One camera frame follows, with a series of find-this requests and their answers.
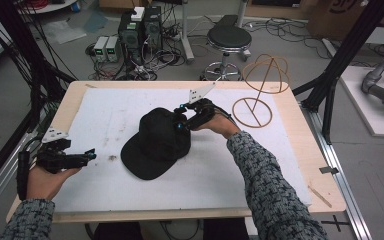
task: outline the cardboard box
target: cardboard box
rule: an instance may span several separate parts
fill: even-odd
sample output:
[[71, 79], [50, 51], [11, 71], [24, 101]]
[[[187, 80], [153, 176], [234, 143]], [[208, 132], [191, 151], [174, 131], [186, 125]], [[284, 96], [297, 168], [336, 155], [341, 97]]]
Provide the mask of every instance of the cardboard box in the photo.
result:
[[308, 20], [307, 29], [315, 38], [344, 40], [365, 9], [362, 0], [318, 1]]
[[308, 20], [310, 18], [310, 13], [313, 12], [316, 4], [317, 0], [301, 0], [299, 7], [294, 8], [257, 5], [253, 4], [252, 1], [249, 1], [245, 9], [245, 16]]
[[99, 7], [108, 10], [127, 10], [135, 7], [146, 7], [152, 0], [99, 0]]

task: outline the patterned sleeve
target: patterned sleeve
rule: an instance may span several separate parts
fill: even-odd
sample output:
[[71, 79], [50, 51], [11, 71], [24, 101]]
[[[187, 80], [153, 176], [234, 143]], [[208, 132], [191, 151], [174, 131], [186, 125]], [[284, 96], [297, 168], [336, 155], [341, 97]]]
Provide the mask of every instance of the patterned sleeve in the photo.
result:
[[260, 239], [327, 239], [295, 190], [283, 178], [276, 157], [247, 132], [227, 141], [245, 180], [245, 197]]
[[0, 239], [48, 239], [55, 204], [44, 199], [21, 202]]

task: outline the stool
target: stool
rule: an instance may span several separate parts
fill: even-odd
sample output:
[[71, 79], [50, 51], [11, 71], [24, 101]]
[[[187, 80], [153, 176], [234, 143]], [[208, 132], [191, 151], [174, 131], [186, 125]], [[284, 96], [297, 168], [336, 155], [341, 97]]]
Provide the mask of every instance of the stool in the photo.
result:
[[205, 68], [201, 80], [228, 80], [228, 76], [238, 75], [241, 72], [237, 66], [227, 62], [230, 53], [240, 53], [251, 45], [251, 35], [244, 29], [235, 26], [215, 26], [207, 34], [210, 46], [223, 52], [221, 62], [211, 63]]

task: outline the power supply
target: power supply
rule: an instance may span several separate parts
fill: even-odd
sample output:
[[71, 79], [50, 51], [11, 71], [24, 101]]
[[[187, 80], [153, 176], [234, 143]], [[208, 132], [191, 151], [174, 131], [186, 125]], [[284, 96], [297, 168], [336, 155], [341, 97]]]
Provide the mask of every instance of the power supply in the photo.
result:
[[98, 41], [93, 47], [93, 50], [95, 51], [96, 60], [98, 62], [107, 61], [107, 51], [105, 50], [107, 41], [108, 41], [108, 37], [99, 37]]
[[118, 59], [121, 56], [121, 46], [118, 37], [109, 37], [105, 48], [107, 50], [108, 61], [118, 62]]
[[121, 15], [118, 36], [122, 44], [123, 55], [126, 59], [134, 61], [137, 65], [142, 65], [141, 48], [144, 42], [143, 35], [143, 21], [132, 21], [131, 14]]
[[161, 37], [161, 7], [146, 7], [143, 21], [145, 24], [146, 38], [148, 39], [148, 50], [162, 49], [163, 39]]

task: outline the hand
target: hand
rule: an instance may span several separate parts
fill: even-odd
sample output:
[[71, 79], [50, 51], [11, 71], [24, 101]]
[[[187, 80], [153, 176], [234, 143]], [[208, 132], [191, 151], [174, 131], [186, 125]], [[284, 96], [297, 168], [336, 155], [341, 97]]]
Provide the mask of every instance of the hand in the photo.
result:
[[79, 171], [80, 168], [73, 168], [52, 174], [42, 167], [34, 166], [29, 172], [26, 199], [52, 200], [65, 180]]
[[201, 126], [193, 130], [199, 131], [201, 129], [210, 129], [215, 133], [223, 135], [223, 137], [226, 139], [230, 138], [230, 136], [232, 136], [233, 134], [241, 131], [238, 126], [236, 126], [225, 116], [217, 112], [210, 121], [202, 124]]

